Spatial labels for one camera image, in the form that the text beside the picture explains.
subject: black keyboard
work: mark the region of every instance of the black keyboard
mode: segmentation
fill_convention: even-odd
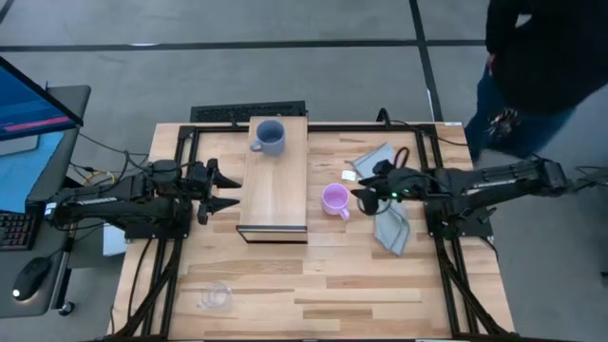
[[[40,228],[39,217],[35,214],[0,214],[0,252],[30,250]]]
[[[253,116],[306,116],[304,101],[194,106],[191,123],[248,123]]]

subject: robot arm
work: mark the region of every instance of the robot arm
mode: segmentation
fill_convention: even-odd
[[[525,195],[560,196],[572,185],[558,163],[545,159],[471,171],[422,172],[380,161],[373,172],[375,176],[359,182],[365,189],[352,190],[362,200],[365,214],[374,215],[379,200],[423,200],[440,208],[447,224],[463,219],[486,221],[493,213],[486,206]]]
[[[206,166],[197,161],[186,177],[174,161],[156,161],[115,184],[63,189],[50,200],[47,219],[56,226],[102,219],[123,229],[126,238],[183,238],[189,234],[192,200],[200,201],[200,224],[238,203],[214,197],[213,185],[240,187],[220,174],[217,160]]]

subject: black jacket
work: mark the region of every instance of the black jacket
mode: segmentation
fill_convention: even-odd
[[[516,28],[523,13],[532,18]],[[509,106],[574,107],[608,83],[608,0],[491,0],[485,44]]]

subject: purple cup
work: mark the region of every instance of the purple cup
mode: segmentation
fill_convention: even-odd
[[[323,211],[330,215],[339,215],[343,220],[351,217],[347,209],[349,205],[349,190],[342,184],[333,183],[323,189],[321,196]]]

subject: gray floor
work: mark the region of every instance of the gray floor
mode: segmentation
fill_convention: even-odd
[[[428,39],[482,39],[486,0],[420,0]],[[0,46],[190,43],[298,39],[413,38],[401,0],[16,0],[0,25]],[[473,114],[483,47],[429,50],[446,121]],[[429,121],[416,47],[288,48],[149,52],[20,52],[5,58],[34,81],[93,88],[84,132],[131,151],[149,148],[154,125],[185,122],[192,105],[305,100],[313,120]],[[608,89],[586,101],[542,151],[574,167],[608,163],[602,141]],[[122,157],[80,140],[73,159],[120,169]],[[482,165],[513,160],[484,155]],[[603,341],[608,335],[608,194],[501,205],[496,244],[518,332]],[[2,341],[84,340],[105,333],[120,263],[77,270],[70,317],[0,320]]]

